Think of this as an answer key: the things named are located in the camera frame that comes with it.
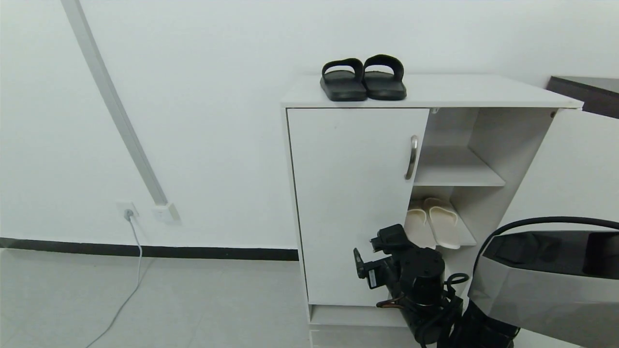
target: slide sandal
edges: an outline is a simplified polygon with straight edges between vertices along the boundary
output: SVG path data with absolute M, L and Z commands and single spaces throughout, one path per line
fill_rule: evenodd
M 348 70 L 327 71 L 334 66 L 350 66 Z M 368 98 L 363 86 L 363 63 L 357 58 L 328 62 L 322 67 L 320 86 L 330 100 L 334 102 L 360 102 Z
M 368 58 L 363 65 L 367 70 L 368 66 L 383 65 L 393 70 L 393 74 L 382 71 L 366 71 L 363 75 L 363 85 L 368 91 L 368 97 L 377 100 L 402 100 L 406 98 L 406 87 L 402 83 L 404 77 L 404 66 L 392 56 L 379 54 Z
M 464 224 L 459 221 L 454 207 L 438 198 L 427 198 L 423 201 L 423 210 L 428 213 L 436 243 L 443 248 L 459 249 L 461 245 L 459 229 Z
M 406 237 L 420 248 L 436 249 L 436 240 L 420 201 L 411 203 L 404 220 L 404 232 Z

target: black baseboard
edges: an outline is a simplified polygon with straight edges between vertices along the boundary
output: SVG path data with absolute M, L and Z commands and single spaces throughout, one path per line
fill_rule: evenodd
M 0 248 L 53 251 L 56 253 L 138 256 L 135 245 L 68 243 L 64 241 L 0 238 Z M 202 248 L 195 246 L 142 246 L 146 258 L 240 259 L 298 261 L 296 249 Z

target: white cord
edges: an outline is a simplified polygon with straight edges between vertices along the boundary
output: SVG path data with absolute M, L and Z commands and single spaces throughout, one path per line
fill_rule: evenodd
M 132 216 L 133 216 L 133 211 L 131 211 L 129 209 L 124 211 L 124 218 L 125 218 L 125 220 L 129 221 L 129 224 L 131 225 L 131 230 L 133 231 L 133 237 L 136 239 L 136 243 L 137 243 L 138 249 L 140 249 L 140 257 L 137 259 L 137 284 L 136 284 L 136 288 L 133 289 L 133 292 L 131 292 L 131 295 L 129 295 L 129 297 L 120 306 L 120 308 L 116 312 L 114 318 L 112 318 L 112 321 L 110 322 L 110 325 L 108 325 L 108 328 L 105 329 L 105 331 L 103 333 L 101 333 L 101 335 L 99 335 L 99 337 L 95 338 L 94 341 L 92 341 L 89 345 L 87 345 L 86 348 L 89 348 L 90 346 L 92 346 L 95 342 L 97 342 L 101 337 L 103 337 L 103 335 L 105 335 L 110 330 L 110 328 L 112 327 L 112 325 L 114 325 L 114 322 L 118 318 L 118 315 L 120 314 L 120 311 L 123 310 L 123 307 L 127 304 L 129 299 L 131 299 L 133 294 L 137 291 L 137 288 L 140 287 L 140 283 L 142 282 L 142 279 L 140 279 L 140 272 L 141 272 L 141 267 L 142 267 L 142 245 L 140 245 L 140 241 L 137 239 L 136 229 L 133 227 L 133 222 L 131 222 L 131 217 Z

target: cabinet door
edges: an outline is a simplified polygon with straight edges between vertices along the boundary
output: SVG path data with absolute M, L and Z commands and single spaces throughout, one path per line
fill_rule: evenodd
M 554 215 L 619 220 L 617 134 L 618 119 L 579 110 L 560 110 L 501 226 L 530 217 Z M 535 228 L 595 229 L 594 226 L 558 224 Z
M 288 109 L 309 303 L 374 306 L 386 289 L 357 277 L 353 248 L 364 261 L 370 238 L 404 224 L 413 175 L 405 178 L 417 137 L 423 144 L 427 109 Z

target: white shoe cabinet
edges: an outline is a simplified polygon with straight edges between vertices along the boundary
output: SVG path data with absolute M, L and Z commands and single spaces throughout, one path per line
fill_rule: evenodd
M 411 199 L 450 200 L 476 241 L 438 247 L 447 272 L 470 274 L 486 237 L 514 220 L 619 219 L 619 120 L 500 76 L 409 75 L 404 84 L 402 101 L 332 102 L 308 76 L 282 100 L 310 324 L 405 327 L 397 310 L 375 308 L 387 290 L 357 277 L 352 250 L 385 257 L 368 241 L 404 224 Z

